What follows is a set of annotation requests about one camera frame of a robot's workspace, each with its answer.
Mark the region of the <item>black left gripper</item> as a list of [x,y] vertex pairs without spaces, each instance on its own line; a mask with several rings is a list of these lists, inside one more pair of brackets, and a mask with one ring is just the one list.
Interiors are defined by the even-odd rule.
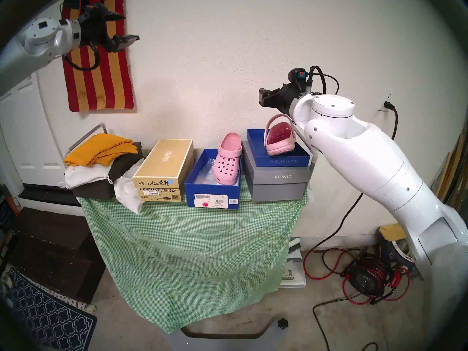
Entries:
[[92,15],[91,13],[83,13],[78,18],[80,25],[80,45],[84,46],[100,46],[106,52],[116,53],[121,52],[132,45],[135,41],[140,40],[138,35],[117,35],[109,37],[107,31],[107,22],[115,22],[126,19],[124,14],[119,14],[114,11],[106,11],[102,14]]

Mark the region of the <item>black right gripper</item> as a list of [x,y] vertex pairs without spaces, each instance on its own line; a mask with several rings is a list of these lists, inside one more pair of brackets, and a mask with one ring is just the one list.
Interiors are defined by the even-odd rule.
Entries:
[[275,108],[281,113],[291,115],[291,104],[301,97],[301,92],[293,83],[283,84],[281,88],[267,90],[260,88],[259,104],[265,108]]

